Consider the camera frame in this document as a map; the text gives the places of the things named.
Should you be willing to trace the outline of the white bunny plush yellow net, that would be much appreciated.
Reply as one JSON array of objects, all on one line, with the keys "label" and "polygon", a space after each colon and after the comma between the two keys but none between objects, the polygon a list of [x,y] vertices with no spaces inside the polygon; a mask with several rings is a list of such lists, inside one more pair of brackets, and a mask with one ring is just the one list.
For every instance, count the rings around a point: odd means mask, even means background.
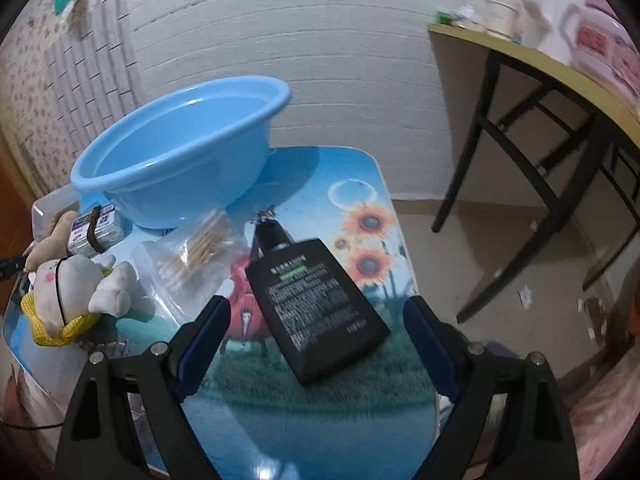
[{"label": "white bunny plush yellow net", "polygon": [[21,300],[32,340],[40,347],[70,344],[104,316],[149,321],[155,304],[137,272],[114,257],[96,263],[82,255],[25,262],[30,289]]}]

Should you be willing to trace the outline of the bag of cotton swabs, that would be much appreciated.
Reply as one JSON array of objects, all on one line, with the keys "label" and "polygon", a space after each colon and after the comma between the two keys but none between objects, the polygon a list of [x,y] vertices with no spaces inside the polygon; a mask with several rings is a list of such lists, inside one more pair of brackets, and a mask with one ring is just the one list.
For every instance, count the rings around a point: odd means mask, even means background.
[{"label": "bag of cotton swabs", "polygon": [[195,320],[246,252],[244,235],[215,208],[131,253],[140,285],[156,310],[177,324]]}]

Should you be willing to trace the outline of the tan bear plush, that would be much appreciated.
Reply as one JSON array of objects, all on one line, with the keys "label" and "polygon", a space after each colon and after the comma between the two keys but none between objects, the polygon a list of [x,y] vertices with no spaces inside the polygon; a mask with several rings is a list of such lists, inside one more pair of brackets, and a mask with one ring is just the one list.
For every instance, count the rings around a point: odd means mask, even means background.
[{"label": "tan bear plush", "polygon": [[49,235],[39,242],[27,256],[24,265],[26,272],[36,272],[43,263],[68,256],[68,238],[73,222],[77,218],[78,212],[73,210],[60,214]]}]

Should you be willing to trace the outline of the card box with brown strap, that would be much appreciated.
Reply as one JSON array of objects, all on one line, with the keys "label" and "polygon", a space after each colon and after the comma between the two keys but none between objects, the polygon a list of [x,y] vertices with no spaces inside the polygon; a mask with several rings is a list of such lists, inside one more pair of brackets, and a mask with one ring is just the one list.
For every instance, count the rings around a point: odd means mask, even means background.
[{"label": "card box with brown strap", "polygon": [[104,254],[129,233],[128,221],[113,204],[96,205],[72,223],[67,249],[72,255]]}]

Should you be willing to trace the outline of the black lotion bottle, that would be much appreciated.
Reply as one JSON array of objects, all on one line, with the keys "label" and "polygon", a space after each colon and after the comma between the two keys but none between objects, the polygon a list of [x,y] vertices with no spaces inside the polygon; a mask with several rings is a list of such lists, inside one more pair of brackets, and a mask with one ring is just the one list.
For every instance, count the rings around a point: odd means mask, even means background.
[{"label": "black lotion bottle", "polygon": [[262,255],[246,277],[302,386],[334,376],[385,341],[390,329],[322,240],[296,242],[274,219],[258,222],[254,237]]}]

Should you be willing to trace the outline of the light blue plastic basin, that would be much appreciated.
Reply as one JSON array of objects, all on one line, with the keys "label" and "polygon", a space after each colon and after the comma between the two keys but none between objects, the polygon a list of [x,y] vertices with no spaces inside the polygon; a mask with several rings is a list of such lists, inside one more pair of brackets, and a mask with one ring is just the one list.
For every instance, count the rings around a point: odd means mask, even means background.
[{"label": "light blue plastic basin", "polygon": [[99,193],[145,229],[173,229],[227,207],[258,179],[270,122],[290,100],[288,84],[237,76],[194,84],[119,119],[79,155],[70,183]]}]

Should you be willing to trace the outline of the yellow side table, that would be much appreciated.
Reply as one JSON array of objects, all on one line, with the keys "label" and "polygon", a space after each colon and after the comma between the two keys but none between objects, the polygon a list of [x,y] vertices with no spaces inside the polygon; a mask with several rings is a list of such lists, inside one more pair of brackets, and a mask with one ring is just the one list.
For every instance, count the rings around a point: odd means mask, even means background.
[{"label": "yellow side table", "polygon": [[[432,224],[433,232],[439,232],[448,219],[483,133],[489,134],[521,171],[549,211],[502,272],[458,312],[458,323],[464,323],[483,310],[564,229],[596,174],[604,175],[631,217],[638,217],[639,194],[626,194],[615,179],[615,170],[625,165],[634,177],[639,174],[639,119],[592,79],[536,49],[454,25],[431,24],[427,30],[488,51],[469,133]],[[493,122],[489,111],[503,67],[535,79],[538,87]],[[539,110],[566,134],[565,140],[539,162],[531,162],[508,136],[511,127],[532,110]]]}]

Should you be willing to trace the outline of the pink white plastic bag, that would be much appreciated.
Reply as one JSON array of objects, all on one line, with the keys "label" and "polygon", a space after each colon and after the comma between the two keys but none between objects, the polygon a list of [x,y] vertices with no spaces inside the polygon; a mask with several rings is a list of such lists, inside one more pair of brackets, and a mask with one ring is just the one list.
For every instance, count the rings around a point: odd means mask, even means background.
[{"label": "pink white plastic bag", "polygon": [[573,37],[565,37],[572,50],[572,65],[615,93],[632,110],[639,106],[639,52],[606,0],[582,0],[565,16],[577,15]]}]

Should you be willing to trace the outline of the white paper cup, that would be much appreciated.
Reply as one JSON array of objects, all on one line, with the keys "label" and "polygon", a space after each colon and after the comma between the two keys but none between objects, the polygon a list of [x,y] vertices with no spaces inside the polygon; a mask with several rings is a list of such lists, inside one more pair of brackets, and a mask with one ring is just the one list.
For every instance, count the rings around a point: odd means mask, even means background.
[{"label": "white paper cup", "polygon": [[520,5],[511,0],[485,1],[485,30],[489,35],[512,40]]}]

